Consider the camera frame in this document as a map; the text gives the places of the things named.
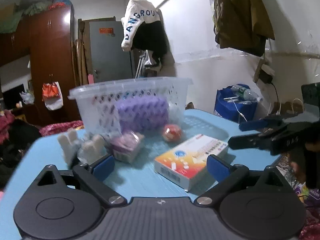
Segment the white black hanging jacket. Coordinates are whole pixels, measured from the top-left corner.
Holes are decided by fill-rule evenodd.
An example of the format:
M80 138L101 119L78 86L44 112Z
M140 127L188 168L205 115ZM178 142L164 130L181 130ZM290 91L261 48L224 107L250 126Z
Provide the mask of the white black hanging jacket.
M129 0L121 18L124 33L121 48L124 52L134 49L143 52L135 78L148 76L149 72L156 76L162 69L172 68L175 64L162 20L161 11L148 0Z

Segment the clear plastic bottle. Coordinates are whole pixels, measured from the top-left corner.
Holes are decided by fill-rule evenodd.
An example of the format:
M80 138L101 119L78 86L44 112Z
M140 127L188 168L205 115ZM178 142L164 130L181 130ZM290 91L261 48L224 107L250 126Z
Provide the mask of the clear plastic bottle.
M245 101L259 102L261 100L261 97L257 93L253 92L251 89L246 88L244 86L233 85L231 87L231 90L236 96L239 96Z

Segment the olive hanging bags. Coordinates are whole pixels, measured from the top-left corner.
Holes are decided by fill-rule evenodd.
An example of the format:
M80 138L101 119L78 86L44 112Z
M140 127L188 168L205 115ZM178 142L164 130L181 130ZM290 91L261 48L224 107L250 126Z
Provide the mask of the olive hanging bags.
M262 0L210 0L210 6L215 42L221 49L264 55L266 41L275 36Z

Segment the white plush bunny toy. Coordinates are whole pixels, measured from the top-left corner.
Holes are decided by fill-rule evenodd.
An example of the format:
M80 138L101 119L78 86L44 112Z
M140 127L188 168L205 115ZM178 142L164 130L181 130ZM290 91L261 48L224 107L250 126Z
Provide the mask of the white plush bunny toy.
M100 134L86 133L79 138L77 131L69 129L57 137L62 148L62 156L68 168L79 163L91 165L108 154L106 140Z

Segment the orange white hanging bag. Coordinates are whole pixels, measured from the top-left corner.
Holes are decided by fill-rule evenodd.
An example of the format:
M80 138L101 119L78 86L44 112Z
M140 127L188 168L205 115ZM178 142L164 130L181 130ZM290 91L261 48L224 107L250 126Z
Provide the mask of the orange white hanging bag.
M58 82L42 85L42 101L49 111L55 111L63 107L63 97Z

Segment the orange white medicine box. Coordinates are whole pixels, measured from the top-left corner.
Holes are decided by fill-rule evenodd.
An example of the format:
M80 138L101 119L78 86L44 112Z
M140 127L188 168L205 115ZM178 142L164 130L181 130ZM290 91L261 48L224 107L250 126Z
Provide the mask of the orange white medicine box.
M222 140L197 134L154 160L155 172L190 191L207 173L207 158L210 155L224 157L228 144Z

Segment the red round toy ball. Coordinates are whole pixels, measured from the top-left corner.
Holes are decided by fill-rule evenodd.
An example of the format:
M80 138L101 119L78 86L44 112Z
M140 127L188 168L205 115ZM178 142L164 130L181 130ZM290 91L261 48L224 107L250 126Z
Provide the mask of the red round toy ball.
M182 137L182 130L176 124L167 124L163 128L162 137L167 142L179 141Z

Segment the dark red wooden wardrobe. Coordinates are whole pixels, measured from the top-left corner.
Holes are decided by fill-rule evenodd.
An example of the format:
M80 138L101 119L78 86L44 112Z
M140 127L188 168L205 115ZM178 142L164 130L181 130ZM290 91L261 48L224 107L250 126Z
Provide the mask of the dark red wooden wardrobe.
M71 122L80 119L69 91L76 87L74 68L74 13L70 5L43 11L20 20L14 33L1 34L1 65L30 56L35 105L41 124ZM42 100L42 86L57 81L63 106L54 111Z

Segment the purple tissue bundle in basket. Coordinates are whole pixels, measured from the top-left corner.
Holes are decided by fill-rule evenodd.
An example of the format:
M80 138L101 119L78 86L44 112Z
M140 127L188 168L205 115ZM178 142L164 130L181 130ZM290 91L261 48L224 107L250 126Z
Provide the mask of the purple tissue bundle in basket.
M164 97L142 96L116 103L121 132L153 131L169 122L169 104Z

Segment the translucent plastic laundry basket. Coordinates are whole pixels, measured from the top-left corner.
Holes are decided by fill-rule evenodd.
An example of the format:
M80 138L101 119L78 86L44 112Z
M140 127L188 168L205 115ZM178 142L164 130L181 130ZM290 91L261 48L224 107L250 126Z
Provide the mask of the translucent plastic laundry basket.
M180 124L192 79L146 77L93 83L73 88L84 127L92 134L144 133Z

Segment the grey metal door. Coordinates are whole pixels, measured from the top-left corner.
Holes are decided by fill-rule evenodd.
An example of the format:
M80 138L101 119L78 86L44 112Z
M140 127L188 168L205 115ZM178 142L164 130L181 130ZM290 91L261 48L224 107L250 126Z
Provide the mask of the grey metal door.
M133 78L131 54L121 47L124 38L122 23L91 21L89 34L94 81Z

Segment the small purple tissue pack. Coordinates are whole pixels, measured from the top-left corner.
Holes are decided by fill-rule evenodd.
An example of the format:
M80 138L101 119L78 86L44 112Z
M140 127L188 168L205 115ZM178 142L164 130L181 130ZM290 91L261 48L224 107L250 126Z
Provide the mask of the small purple tissue pack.
M133 131L112 138L110 144L114 158L124 163L133 163L143 146L144 138L144 135Z

